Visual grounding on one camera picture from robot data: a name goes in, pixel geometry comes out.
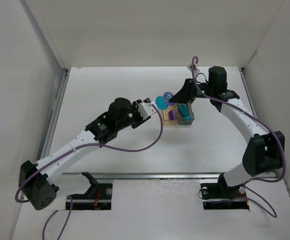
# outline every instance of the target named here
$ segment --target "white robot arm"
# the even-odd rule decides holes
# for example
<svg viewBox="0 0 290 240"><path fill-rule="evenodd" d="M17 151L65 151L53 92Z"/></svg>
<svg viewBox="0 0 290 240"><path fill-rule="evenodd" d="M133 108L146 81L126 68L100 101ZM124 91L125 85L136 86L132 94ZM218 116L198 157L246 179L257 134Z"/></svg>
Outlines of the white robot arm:
<svg viewBox="0 0 290 240"><path fill-rule="evenodd" d="M216 186L212 186L213 193L209 194L209 196L206 196L206 194L203 196L206 198L231 198L230 193L237 190L246 181L251 180L261 173L271 172L281 168L283 161L277 141L266 128L244 114L244 112L247 112L253 115L243 105L239 99L239 95L227 89L226 70L223 67L214 66L208 72L208 81L206 80L205 83L196 83L202 92L198 91L193 79L186 79L182 89L169 101L172 103L186 104L189 102L192 103L196 98L209 96L217 100L210 100L211 104L226 116L243 135L247 142L247 148L242 157L242 163L232 170L222 173L219 176ZM195 68L192 74L194 77L197 76L199 70ZM232 106L237 106L243 112L221 102L227 102ZM275 134L284 148L284 135L279 131L275 132Z"/></svg>
<svg viewBox="0 0 290 240"><path fill-rule="evenodd" d="M116 138L118 131L129 126L136 128L149 120L151 115L157 113L156 110L155 102L149 99L133 103L125 98L115 99L107 112L88 124L60 150L35 163L23 163L19 177L20 189L36 210L46 208L56 197L92 195L98 183L88 172L70 177L63 173L84 156Z"/></svg>

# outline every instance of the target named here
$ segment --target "white enclosure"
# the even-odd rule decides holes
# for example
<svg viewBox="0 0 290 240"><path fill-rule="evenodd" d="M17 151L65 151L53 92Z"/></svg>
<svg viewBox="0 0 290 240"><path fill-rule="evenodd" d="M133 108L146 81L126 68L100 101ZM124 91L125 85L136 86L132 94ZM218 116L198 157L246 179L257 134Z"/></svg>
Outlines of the white enclosure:
<svg viewBox="0 0 290 240"><path fill-rule="evenodd" d="M92 236L94 228L88 226L95 217L98 217L99 225L93 227L97 229L101 229L103 225L100 224L107 223L107 220L112 223L106 234L93 235L98 239L113 239L112 234L121 229L119 226L124 225L134 228L131 232L124 228L128 232L125 239L136 239L139 237L138 233L141 234L139 239L234 239L235 236L227 229L218 228L212 232L203 227L204 224L196 226L196 215L199 214L205 215L211 222L214 218L223 218L229 228L239 225L249 239L290 239L290 0L0 0L0 239L41 239L43 224L50 214L49 210L34 211L30 205L23 206L20 210L21 206L15 203L14 192L23 162L34 162L48 154L50 148L55 151L61 144L67 143L67 140L75 136L75 130L79 132L89 123L90 118L92 121L97 114L106 111L104 106L108 106L115 97L127 97L132 101L133 98L148 96L155 98L165 89L165 85L176 91L184 79L190 77L185 66L194 55L198 55L201 66L227 66L226 70L231 76L228 83L233 86L230 89L239 92L247 107L254 106L259 118L275 131L284 133L286 185L280 182L271 188L261 182L252 183L277 209L278 218L269 219L253 204L251 211L247 213L216 211L207 214L200 209L192 210L201 203L193 195L199 181L196 179L180 180L176 182L177 185L159 180L156 180L157 183L119 180L115 186L121 192L115 193L114 206L130 210L130 218L120 222L119 216L123 213L117 209L101 216L101 212L74 212L63 239ZM104 68L109 66L127 68L121 68L113 74L117 68ZM151 75L147 72L137 78L135 72L144 69L143 66L152 66L147 68L152 69ZM157 71L158 66L167 67ZM71 67L80 68L72 69L71 74L77 79L69 78L66 88L66 70ZM202 70L206 72L207 67L202 67ZM87 73L84 80L79 76L79 71ZM173 73L169 75L172 87L169 87L169 79L165 78L164 71ZM151 86L146 88L144 76L150 78L148 82L155 85L157 91ZM100 83L103 81L108 84L107 78L117 82L112 85L108 95L103 96L103 104L91 104L89 112L76 109L76 113L85 115L78 120L70 118L72 107L79 105L80 99L87 99L89 90L102 89ZM124 95L124 88L134 82L139 84L140 92L147 95L139 95L139 92ZM197 116L195 125L190 129L183 128L192 139L196 139L193 131L201 131L202 135L206 135L212 130L213 123L217 124L217 131L221 131L222 127L225 129L220 133L222 136L235 131L221 115L208 110L208 107L215 109L207 101L194 107L194 114ZM158 120L155 118L152 123L158 125ZM137 130L145 136L146 130L153 133L158 129L144 124L143 130L139 128L134 131ZM119 133L124 140L113 141L113 144L126 147L125 144L129 144L127 139L136 133L132 131L128 129L126 133ZM200 150L208 148L208 143L216 136L216 130L211 135L205 142L200 142ZM163 140L174 136L175 131L168 129ZM174 149L170 156L163 157L156 170L152 170L157 159L154 157L156 153L150 152L151 150L146 157L136 157L141 165L133 164L127 155L116 156L114 153L98 151L97 156L100 158L119 158L120 165L114 165L112 160L106 163L99 160L95 165L89 165L89 159L86 158L73 166L70 172L77 173L82 169L97 173L123 173L124 170L129 173L148 173L151 170L154 173L224 172L238 163L238 156L244 151L245 143L240 141L243 138L239 133L233 132L232 137L232 142L216 139L213 146L217 149L217 154L230 149L224 152L224 156L235 160L228 164L220 162L217 154L207 151L205 155L200 155L200 161L172 160L171 165L166 167L168 157L176 159L178 153ZM152 136L134 145L140 147L150 140ZM158 194L157 186L157 189L166 190L168 194ZM139 191L139 188L146 188L146 191ZM139 197L146 193L157 195L155 198ZM121 201L124 194L136 194L138 197ZM141 207L133 205L135 201L141 200L149 204L161 204L169 199L168 196L174 199L168 205L157 205L154 208L146 204ZM142 227L153 227L147 221L154 213L157 213L157 224L164 220L166 222L156 225L156 230L147 235ZM185 221L180 221L185 215L190 215L187 225ZM172 216L179 216L179 219L174 220ZM48 239L57 238L62 224L62 217L55 217L51 221Z"/></svg>
<svg viewBox="0 0 290 240"><path fill-rule="evenodd" d="M247 65L283 0L36 0L65 67Z"/></svg>

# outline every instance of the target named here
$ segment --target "black mount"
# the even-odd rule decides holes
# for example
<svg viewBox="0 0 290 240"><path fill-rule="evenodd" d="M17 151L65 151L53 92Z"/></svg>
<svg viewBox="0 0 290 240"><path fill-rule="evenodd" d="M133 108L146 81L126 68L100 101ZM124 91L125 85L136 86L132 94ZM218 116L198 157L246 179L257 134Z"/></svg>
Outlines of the black mount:
<svg viewBox="0 0 290 240"><path fill-rule="evenodd" d="M24 162L20 167L19 186L36 171L36 166L29 160ZM92 196L97 190L98 182L88 172L83 172L82 175L90 182L90 188L85 195ZM46 174L39 173L23 189L23 193L36 210L48 207L57 197L59 188L55 185L50 185L47 178Z"/></svg>
<svg viewBox="0 0 290 240"><path fill-rule="evenodd" d="M131 104L128 99L116 98L109 105L108 111L88 124L85 131L91 131L95 135L95 140L99 141L100 144L106 144L117 137L118 131L129 126L135 129L150 119L149 117L143 120L140 116L139 103L142 103L140 99Z"/></svg>
<svg viewBox="0 0 290 240"><path fill-rule="evenodd" d="M280 131L275 135L284 149L284 135ZM282 158L276 140L270 133L250 138L242 162L246 172L253 177L281 168Z"/></svg>
<svg viewBox="0 0 290 240"><path fill-rule="evenodd" d="M208 70L208 82L198 83L199 88L208 96L227 102L229 99L239 99L239 95L227 89L227 72L223 67L213 66ZM176 93L169 101L171 103L187 104L192 103L195 98L204 98L193 79L186 79L182 89ZM218 111L221 110L221 103L210 101Z"/></svg>
<svg viewBox="0 0 290 240"><path fill-rule="evenodd" d="M93 189L92 192L87 192L85 194L73 194L71 198L73 199L73 210L110 210L111 209L111 199L113 191L113 183L109 182L100 182L97 184L97 187ZM98 198L97 207L93 204ZM70 209L70 200L67 199L66 209Z"/></svg>
<svg viewBox="0 0 290 240"><path fill-rule="evenodd" d="M224 178L223 173L219 176L219 179ZM233 199L241 197L242 195L239 194L240 187L244 187L242 185L238 185L235 187L222 187L218 182L205 182L200 184L201 189L201 196L203 200L209 199Z"/></svg>

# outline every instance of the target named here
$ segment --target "small toy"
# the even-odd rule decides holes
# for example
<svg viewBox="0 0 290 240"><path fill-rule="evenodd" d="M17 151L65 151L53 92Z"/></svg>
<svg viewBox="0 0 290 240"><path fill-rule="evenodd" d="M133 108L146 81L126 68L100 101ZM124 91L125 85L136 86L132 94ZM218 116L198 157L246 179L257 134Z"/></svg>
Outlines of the small toy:
<svg viewBox="0 0 290 240"><path fill-rule="evenodd" d="M195 120L194 113L191 110L191 103L177 104L178 114L179 114L179 123L178 125L192 125Z"/></svg>
<svg viewBox="0 0 290 240"><path fill-rule="evenodd" d="M168 104L163 96L158 96L156 98L156 105L160 110L165 110L168 107Z"/></svg>
<svg viewBox="0 0 290 240"><path fill-rule="evenodd" d="M177 105L168 106L166 110L163 110L164 126L176 126L179 122L177 114Z"/></svg>
<svg viewBox="0 0 290 240"><path fill-rule="evenodd" d="M171 92L165 92L163 96L156 98L156 105L162 110L164 126L191 125L194 121L194 114L189 104L175 104L169 102L173 97Z"/></svg>

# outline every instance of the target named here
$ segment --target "cyan object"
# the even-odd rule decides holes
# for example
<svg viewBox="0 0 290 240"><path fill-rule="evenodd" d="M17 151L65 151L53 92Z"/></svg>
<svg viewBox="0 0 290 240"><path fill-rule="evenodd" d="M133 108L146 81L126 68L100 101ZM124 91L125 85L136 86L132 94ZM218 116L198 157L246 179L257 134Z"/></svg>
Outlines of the cyan object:
<svg viewBox="0 0 290 240"><path fill-rule="evenodd" d="M180 105L178 106L178 110L179 110L179 112L181 113L181 115L182 115L183 117L186 117L186 116L189 116L189 117L190 117L190 115L189 115L189 111L188 111L188 109L187 109L187 107L186 107L185 104L180 104Z"/></svg>
<svg viewBox="0 0 290 240"><path fill-rule="evenodd" d="M187 104L182 104L182 103L178 103L177 104L177 110L179 113L179 122L178 125L192 125L195 116L194 113L191 109L191 103L187 103Z"/></svg>
<svg viewBox="0 0 290 240"><path fill-rule="evenodd" d="M168 107L165 98L163 96L158 96L156 98L156 105L160 110L165 110Z"/></svg>

